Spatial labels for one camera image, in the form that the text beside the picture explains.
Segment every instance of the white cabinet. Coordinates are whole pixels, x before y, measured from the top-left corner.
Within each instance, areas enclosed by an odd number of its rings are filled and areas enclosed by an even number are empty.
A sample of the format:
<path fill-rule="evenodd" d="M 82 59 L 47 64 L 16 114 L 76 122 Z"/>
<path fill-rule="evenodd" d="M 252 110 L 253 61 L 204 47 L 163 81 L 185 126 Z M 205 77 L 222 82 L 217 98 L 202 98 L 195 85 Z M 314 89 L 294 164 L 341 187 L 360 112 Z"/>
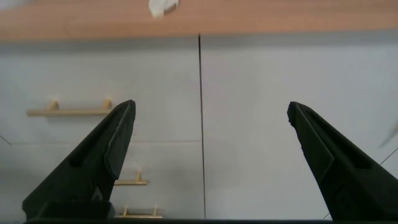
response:
<path fill-rule="evenodd" d="M 137 104 L 133 141 L 199 141 L 197 38 L 0 45 L 0 135 L 11 143 L 80 142 L 103 117 L 27 117 L 62 108 Z"/>
<path fill-rule="evenodd" d="M 287 107 L 298 101 L 381 162 L 398 137 L 398 32 L 201 38 L 207 218 L 328 210 Z"/>
<path fill-rule="evenodd" d="M 198 39 L 134 39 L 0 45 L 0 221 L 25 218 L 22 201 L 103 116 L 28 117 L 63 108 L 136 102 L 123 176 L 142 169 L 148 186 L 115 187 L 120 212 L 157 206 L 165 218 L 204 218 Z"/>

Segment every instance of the cabinet door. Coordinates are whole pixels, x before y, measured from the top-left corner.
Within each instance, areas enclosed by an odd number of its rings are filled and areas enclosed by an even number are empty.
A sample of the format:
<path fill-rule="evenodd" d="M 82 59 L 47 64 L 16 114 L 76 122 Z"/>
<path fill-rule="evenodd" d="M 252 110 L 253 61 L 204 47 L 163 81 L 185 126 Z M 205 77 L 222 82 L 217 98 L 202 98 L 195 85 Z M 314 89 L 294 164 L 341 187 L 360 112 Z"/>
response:
<path fill-rule="evenodd" d="M 377 162 L 398 122 L 398 32 L 202 37 L 207 218 L 321 219 L 328 210 L 287 107 L 298 101 Z"/>
<path fill-rule="evenodd" d="M 103 116 L 28 117 L 137 104 L 134 141 L 200 141 L 198 39 L 134 39 L 0 45 L 0 135 L 11 143 L 80 142 Z"/>

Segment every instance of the white object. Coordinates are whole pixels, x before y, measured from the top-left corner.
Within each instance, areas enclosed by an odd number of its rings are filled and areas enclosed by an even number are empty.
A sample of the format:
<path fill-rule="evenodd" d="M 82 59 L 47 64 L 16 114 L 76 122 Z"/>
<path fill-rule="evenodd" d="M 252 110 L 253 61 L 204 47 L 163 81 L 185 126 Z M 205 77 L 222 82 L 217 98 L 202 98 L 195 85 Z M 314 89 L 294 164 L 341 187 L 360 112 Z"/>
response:
<path fill-rule="evenodd" d="M 20 6 L 31 1 L 32 0 L 0 0 L 0 10 Z"/>
<path fill-rule="evenodd" d="M 154 18 L 163 17 L 165 12 L 177 6 L 178 0 L 149 0 L 149 10 Z"/>

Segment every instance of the gold drawer handle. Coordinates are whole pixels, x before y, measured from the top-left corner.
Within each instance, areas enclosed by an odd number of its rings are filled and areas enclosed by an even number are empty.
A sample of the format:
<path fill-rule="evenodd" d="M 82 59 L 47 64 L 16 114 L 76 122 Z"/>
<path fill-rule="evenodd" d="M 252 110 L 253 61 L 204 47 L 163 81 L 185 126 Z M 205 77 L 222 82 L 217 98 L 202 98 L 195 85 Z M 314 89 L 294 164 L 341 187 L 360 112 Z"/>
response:
<path fill-rule="evenodd" d="M 152 215 L 130 215 L 129 208 L 124 207 L 122 215 L 117 216 L 118 218 L 163 218 L 161 215 L 157 214 L 157 207 L 154 208 Z"/>
<path fill-rule="evenodd" d="M 104 100 L 100 109 L 67 109 L 60 110 L 58 101 L 52 101 L 44 110 L 29 109 L 26 111 L 27 116 L 96 116 L 107 115 L 111 112 L 112 101 L 108 98 Z"/>
<path fill-rule="evenodd" d="M 117 180 L 114 182 L 114 185 L 115 186 L 148 185 L 148 180 L 141 179 L 141 170 L 139 170 L 135 180 Z"/>

